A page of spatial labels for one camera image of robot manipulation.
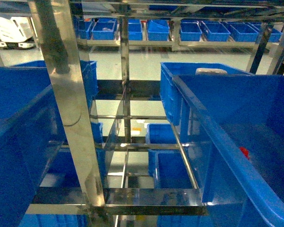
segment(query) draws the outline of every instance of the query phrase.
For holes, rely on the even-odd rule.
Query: metal shelving unit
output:
[[[82,4],[104,4],[110,9],[106,12],[84,11]],[[172,5],[177,9],[172,12],[149,11],[149,5]],[[206,206],[199,198],[198,185],[192,167],[187,160],[178,133],[174,129],[177,145],[132,143],[131,119],[158,119],[158,117],[131,116],[131,100],[148,100],[149,96],[158,96],[158,83],[150,91],[141,90],[146,81],[131,81],[129,75],[129,46],[167,46],[173,50],[181,47],[250,47],[253,48],[247,71],[255,73],[272,31],[272,23],[284,22],[284,1],[241,0],[28,0],[31,15],[27,10],[0,9],[0,13],[17,16],[32,16],[40,48],[50,75],[56,101],[66,132],[69,148],[76,167],[80,188],[39,188],[27,213],[30,214],[86,214],[92,226],[113,226],[112,215],[118,215],[115,226],[119,226],[121,215],[206,215]],[[210,12],[202,12],[203,7],[212,7]],[[221,13],[215,7],[238,8],[235,11]],[[120,38],[113,41],[94,41],[76,38],[73,17],[117,17],[120,21]],[[154,19],[170,18],[173,21],[173,40],[179,40],[180,20],[183,18],[208,19],[216,21],[261,21],[260,35],[255,44],[216,43],[216,42],[149,42],[128,41],[128,18]],[[98,116],[95,103],[91,112],[83,85],[80,61],[89,61],[88,46],[120,46],[122,80],[113,91],[104,89],[102,94],[114,94],[113,99],[121,99],[116,116]],[[269,74],[284,72],[284,31],[280,44],[270,65]],[[102,87],[110,87],[109,81],[100,81]],[[105,144],[95,144],[90,122],[99,118],[113,118],[110,134]],[[122,143],[118,138],[124,120],[125,138]],[[106,150],[107,165],[110,165],[113,152],[126,151],[122,182],[120,188],[107,188],[100,179],[96,146]],[[190,176],[193,189],[137,189],[125,188],[128,153],[145,152],[147,148],[179,149]],[[176,197],[181,197],[175,205]]]

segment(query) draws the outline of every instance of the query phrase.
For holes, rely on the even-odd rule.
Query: steel frame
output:
[[[73,11],[73,3],[103,3],[111,12],[96,13]],[[165,116],[131,116],[130,100],[133,100],[134,81],[129,75],[129,46],[166,46],[173,50],[181,47],[253,47],[253,54],[248,63],[248,71],[257,71],[260,59],[264,53],[271,30],[272,23],[284,21],[284,1],[278,3],[242,1],[240,0],[194,0],[187,3],[181,0],[28,0],[38,35],[44,60],[50,75],[56,101],[66,132],[68,146],[71,150],[80,182],[80,188],[39,188],[27,213],[30,214],[86,214],[93,225],[101,223],[112,226],[112,215],[207,215],[206,206],[201,203],[198,185],[192,167],[188,161],[183,145],[180,143],[176,128],[172,125],[177,145],[170,144],[135,144],[131,137],[131,119],[165,120]],[[129,10],[128,6],[135,5],[175,5],[173,12],[139,12]],[[210,14],[198,13],[197,10],[205,6],[241,7],[242,9],[226,13]],[[23,12],[4,11],[3,13],[30,16]],[[86,41],[76,37],[72,17],[83,18],[84,15],[94,17],[113,16],[120,19],[120,40],[113,41]],[[171,18],[173,20],[172,39],[166,42],[129,41],[128,18]],[[254,44],[238,44],[233,42],[181,42],[179,41],[179,20],[182,18],[225,20],[225,21],[262,21],[260,37]],[[116,116],[102,116],[97,114],[95,102],[91,110],[88,109],[87,99],[83,85],[80,60],[88,61],[88,45],[111,45],[121,47],[122,80],[117,90],[120,95],[120,105]],[[284,35],[280,42],[277,54],[268,73],[279,72],[284,65]],[[105,144],[95,144],[90,123],[98,119],[114,119],[114,123]],[[124,120],[125,143],[117,143],[118,132]],[[121,173],[121,188],[104,188],[98,168],[96,147],[103,147],[108,155],[107,166],[110,165],[114,151],[125,151],[125,161]],[[152,149],[178,149],[184,160],[193,189],[133,189],[126,188],[128,173],[127,162],[129,152],[145,152]]]

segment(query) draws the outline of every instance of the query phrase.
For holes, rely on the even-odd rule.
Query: warehouse floor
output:
[[[0,50],[4,64],[7,66],[27,61],[42,60],[42,54],[35,48],[32,50]],[[246,49],[191,49],[185,52],[172,52],[166,48],[134,48],[130,51],[130,78],[135,80],[160,80],[160,62],[217,62],[245,70],[250,58],[250,50]],[[90,59],[97,62],[98,79],[121,79],[121,57],[119,48],[96,47],[91,50]],[[261,61],[258,74],[266,74],[272,58],[266,53]],[[120,101],[97,100],[97,110],[100,115],[115,115]],[[161,102],[131,101],[131,115],[163,116],[165,115]],[[101,120],[104,124],[103,134],[107,136],[113,120]],[[167,121],[139,121],[132,120],[134,135],[145,136],[146,125],[150,122]],[[110,172],[122,172],[124,152],[114,154]],[[147,174],[148,154],[132,152],[129,156],[128,171],[131,173]],[[120,187],[121,177],[110,177],[111,187]],[[132,179],[131,187],[151,188],[153,182],[150,177]],[[155,217],[147,218],[135,226],[155,226]]]

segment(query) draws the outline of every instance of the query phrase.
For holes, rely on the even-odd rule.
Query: blue storage crate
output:
[[[65,139],[47,70],[0,67],[0,227],[18,226]]]
[[[26,214],[18,227],[86,227],[85,215]]]
[[[181,23],[181,41],[200,41],[202,32],[197,23]]]
[[[222,22],[222,24],[231,32],[231,25],[245,25],[244,22]]]
[[[141,21],[139,19],[128,19],[129,24],[140,24]]]
[[[176,138],[172,132],[170,124],[148,124],[146,133],[146,143],[167,143],[175,144]],[[153,176],[156,168],[156,154],[168,152],[168,150],[152,150],[148,149],[148,173]]]
[[[167,41],[169,25],[166,20],[150,20],[147,22],[147,32],[150,41]]]
[[[169,124],[149,124],[147,137],[153,143],[176,142]],[[153,154],[155,188],[192,188],[179,151],[157,150]],[[213,227],[213,223],[209,216],[159,216],[157,226]]]
[[[129,40],[142,40],[142,24],[128,24],[128,38]]]
[[[79,19],[79,36],[81,39],[91,39],[91,30],[94,26],[94,20]]]
[[[250,73],[244,72],[242,70],[238,70],[227,65],[218,63],[161,63],[160,96],[162,99],[167,120],[173,123],[175,126],[179,125],[180,121],[178,111],[181,107],[178,100],[180,97],[180,93],[175,88],[174,83],[171,79],[175,75],[194,75],[198,68],[222,69],[225,70],[228,74],[251,75]]]
[[[208,41],[226,42],[231,34],[227,28],[220,23],[202,22],[200,27]]]
[[[94,141],[97,143],[103,143],[103,123],[92,123],[92,131],[94,136]],[[101,174],[101,180],[104,182],[104,178],[107,175],[105,166],[105,151],[103,149],[97,148],[97,159],[99,170]],[[62,174],[64,179],[61,181],[60,187],[80,187],[79,180],[77,177],[75,165],[71,157],[71,151],[69,148],[61,148],[51,164],[48,170],[49,174],[57,175]]]
[[[259,32],[249,25],[230,25],[231,36],[236,42],[255,42]]]
[[[115,38],[115,27],[115,22],[100,23],[98,21],[92,29],[93,39],[113,40]]]
[[[117,23],[117,19],[116,18],[108,18],[108,17],[102,17],[99,18],[98,20],[99,23]]]
[[[182,19],[181,23],[199,23],[199,21],[194,19]]]
[[[88,108],[91,108],[93,97],[99,92],[97,82],[97,62],[80,61],[83,74],[83,82],[87,97]],[[30,61],[15,65],[16,67],[46,67],[45,61]]]
[[[284,227],[284,76],[172,80],[192,116],[181,116],[180,136],[192,129],[187,154],[214,224]]]
[[[255,30],[257,30],[258,32],[259,32],[260,29],[261,29],[261,25],[255,24],[255,25],[251,25],[251,26],[252,26]],[[273,28],[273,30],[272,30],[272,32],[271,32],[271,35],[270,35],[268,41],[271,42],[271,43],[277,43],[277,42],[280,41],[281,36],[282,36],[282,32],[279,32],[278,30],[276,30],[276,29]]]
[[[165,11],[173,11],[177,8],[177,6],[162,6],[162,5],[150,5],[150,10],[165,10]]]

